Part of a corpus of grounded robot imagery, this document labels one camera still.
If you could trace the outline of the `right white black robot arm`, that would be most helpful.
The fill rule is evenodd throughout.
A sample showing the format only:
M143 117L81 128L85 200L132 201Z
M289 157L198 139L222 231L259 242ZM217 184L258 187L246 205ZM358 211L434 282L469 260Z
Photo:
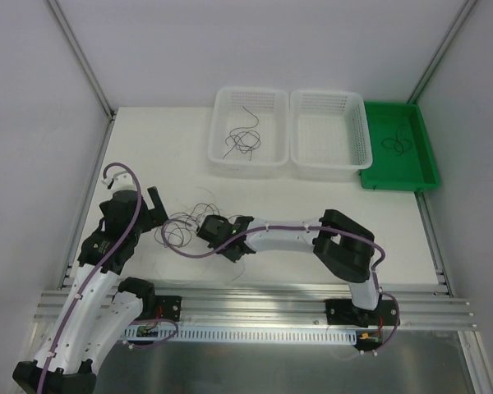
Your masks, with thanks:
M320 218L296 222L271 222L238 216L233 222L209 215L196 236L216 254L237 262L246 254L292 251L313 254L327 270L346 282L351 300L328 315L339 324L366 328L377 325L382 312L376 268L385 250L374 234L348 216L327 209Z

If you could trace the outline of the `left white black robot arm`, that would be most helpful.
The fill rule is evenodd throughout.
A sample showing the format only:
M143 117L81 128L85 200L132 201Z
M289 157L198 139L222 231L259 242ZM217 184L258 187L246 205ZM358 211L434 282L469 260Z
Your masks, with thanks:
M91 393L104 359L127 326L152 319L156 310L151 282L124 280L106 311L101 305L134 254L142 234L168 218L156 187L153 205L133 187L118 189L100 204L99 225L82 243L79 267L57 322L35 356L21 361L12 377L27 393Z

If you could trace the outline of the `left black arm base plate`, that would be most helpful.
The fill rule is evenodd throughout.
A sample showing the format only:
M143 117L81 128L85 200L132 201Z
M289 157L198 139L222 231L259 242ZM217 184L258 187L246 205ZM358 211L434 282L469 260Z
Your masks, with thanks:
M157 295L155 317L178 322L182 312L182 297L179 295Z

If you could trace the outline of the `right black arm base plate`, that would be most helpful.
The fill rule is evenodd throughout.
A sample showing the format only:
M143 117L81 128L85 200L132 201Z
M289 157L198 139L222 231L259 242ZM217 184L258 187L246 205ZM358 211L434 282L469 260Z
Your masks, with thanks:
M379 300L373 310L361 309L349 299L329 299L325 301L325 315L329 325L355 326L394 326L399 317L399 308L392 300Z

